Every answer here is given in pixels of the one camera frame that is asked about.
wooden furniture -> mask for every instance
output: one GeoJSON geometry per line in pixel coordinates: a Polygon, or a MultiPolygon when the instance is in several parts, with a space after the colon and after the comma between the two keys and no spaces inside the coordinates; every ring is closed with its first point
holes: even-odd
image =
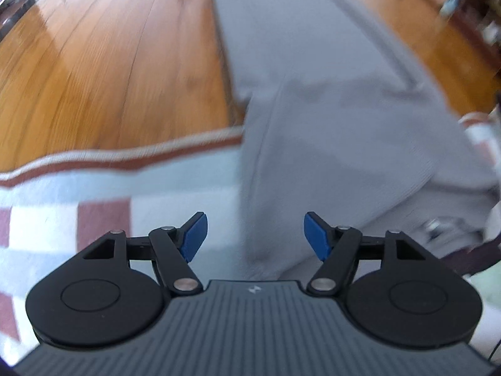
{"type": "Polygon", "coordinates": [[[501,25],[501,12],[489,6],[489,0],[463,0],[460,9],[452,16],[452,23],[463,33],[470,43],[478,50],[484,60],[498,73],[501,70],[501,51],[496,46],[490,46],[483,40],[478,26],[487,17],[501,25]]]}

gray ribbed plate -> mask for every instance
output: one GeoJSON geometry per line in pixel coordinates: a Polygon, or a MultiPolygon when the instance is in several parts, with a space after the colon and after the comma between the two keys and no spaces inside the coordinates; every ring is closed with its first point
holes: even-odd
{"type": "Polygon", "coordinates": [[[212,281],[172,301],[136,339],[91,352],[41,345],[23,376],[485,376],[493,367],[467,344],[412,352],[371,339],[337,302],[296,282],[212,281]]]}

logo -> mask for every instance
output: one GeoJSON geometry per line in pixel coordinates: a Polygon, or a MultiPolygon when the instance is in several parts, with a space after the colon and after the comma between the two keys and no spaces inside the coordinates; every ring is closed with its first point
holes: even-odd
{"type": "Polygon", "coordinates": [[[260,286],[252,286],[252,287],[249,287],[248,290],[250,293],[257,294],[257,293],[259,293],[259,291],[262,290],[262,288],[260,286]]]}

metal pin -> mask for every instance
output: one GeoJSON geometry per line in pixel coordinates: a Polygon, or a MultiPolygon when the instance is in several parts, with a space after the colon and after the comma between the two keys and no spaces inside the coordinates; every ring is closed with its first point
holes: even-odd
{"type": "Polygon", "coordinates": [[[332,291],[336,287],[336,282],[330,278],[315,278],[311,282],[311,286],[317,291],[332,291]]]}
{"type": "Polygon", "coordinates": [[[179,291],[193,291],[199,286],[199,282],[193,278],[179,278],[174,281],[174,288],[179,291]]]}

gray cloth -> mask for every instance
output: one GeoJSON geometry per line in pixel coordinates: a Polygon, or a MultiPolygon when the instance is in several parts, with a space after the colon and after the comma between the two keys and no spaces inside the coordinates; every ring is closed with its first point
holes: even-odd
{"type": "Polygon", "coordinates": [[[427,243],[439,216],[482,227],[494,173],[413,55],[356,0],[214,0],[234,97],[247,105],[242,214],[253,278],[312,256],[302,219],[427,243]]]}

